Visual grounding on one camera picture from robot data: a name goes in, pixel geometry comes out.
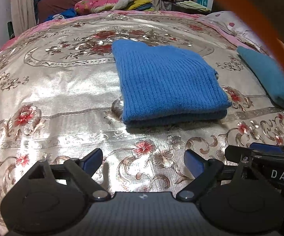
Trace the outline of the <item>pink floral folded quilt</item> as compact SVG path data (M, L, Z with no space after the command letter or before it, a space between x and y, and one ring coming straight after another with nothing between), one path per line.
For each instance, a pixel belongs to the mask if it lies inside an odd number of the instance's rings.
M74 6L80 16L124 9L134 0L81 0Z

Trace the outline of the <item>blue clothes pile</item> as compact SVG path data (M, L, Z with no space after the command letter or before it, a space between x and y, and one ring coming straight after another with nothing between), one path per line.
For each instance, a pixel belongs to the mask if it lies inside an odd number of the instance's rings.
M61 19L69 19L74 18L77 16L76 11L73 8L67 9L61 13L48 16L45 22L51 21L51 20L61 20Z

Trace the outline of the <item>yellow green folded blankets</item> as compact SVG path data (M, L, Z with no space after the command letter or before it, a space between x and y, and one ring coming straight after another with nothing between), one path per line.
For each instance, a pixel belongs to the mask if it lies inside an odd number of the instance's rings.
M150 0L133 0L124 8L124 10L125 11L129 11L129 10L142 11L142 10L150 9L152 5L153 5L152 1Z

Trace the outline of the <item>blue knit sweater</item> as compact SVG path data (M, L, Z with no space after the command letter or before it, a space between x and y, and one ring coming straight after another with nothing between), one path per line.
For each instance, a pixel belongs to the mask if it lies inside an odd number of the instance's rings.
M232 102L217 71L197 53L174 46L117 40L112 54L127 126L219 120Z

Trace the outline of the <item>silver floral bedspread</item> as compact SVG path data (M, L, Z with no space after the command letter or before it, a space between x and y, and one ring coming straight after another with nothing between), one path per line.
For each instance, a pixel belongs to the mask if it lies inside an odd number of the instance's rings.
M120 38L192 50L215 68L232 100L218 122L145 128L122 123L111 44ZM39 160L61 164L95 148L94 179L116 191L170 191L192 181L190 148L225 160L229 145L284 145L284 109L276 107L236 47L196 16L111 12L43 23L0 52L0 202ZM0 233L7 228L0 214Z

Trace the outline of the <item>pale green folded cloth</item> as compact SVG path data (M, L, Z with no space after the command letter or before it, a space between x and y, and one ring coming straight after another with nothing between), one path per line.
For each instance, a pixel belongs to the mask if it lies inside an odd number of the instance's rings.
M201 12L210 12L210 9L208 9L206 6L198 4L194 1L181 1L177 2L176 5L183 7L185 9L198 10Z

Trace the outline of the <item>beige left curtain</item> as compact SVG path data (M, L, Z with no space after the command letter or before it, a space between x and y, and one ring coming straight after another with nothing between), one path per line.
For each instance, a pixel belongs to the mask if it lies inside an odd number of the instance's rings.
M15 37L35 26L33 0L11 0L11 16Z

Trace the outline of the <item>teal folded cloth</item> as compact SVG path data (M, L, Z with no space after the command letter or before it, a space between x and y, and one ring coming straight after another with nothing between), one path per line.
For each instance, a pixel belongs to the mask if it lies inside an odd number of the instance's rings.
M255 74L271 100L284 108L284 72L271 57L245 47L237 52Z

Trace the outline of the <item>white pink-dotted pillow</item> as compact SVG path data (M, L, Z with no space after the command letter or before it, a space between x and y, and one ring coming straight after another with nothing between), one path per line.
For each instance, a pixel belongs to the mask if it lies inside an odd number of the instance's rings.
M231 11L213 12L198 18L198 22L217 30L236 46L249 46L273 58L263 41Z

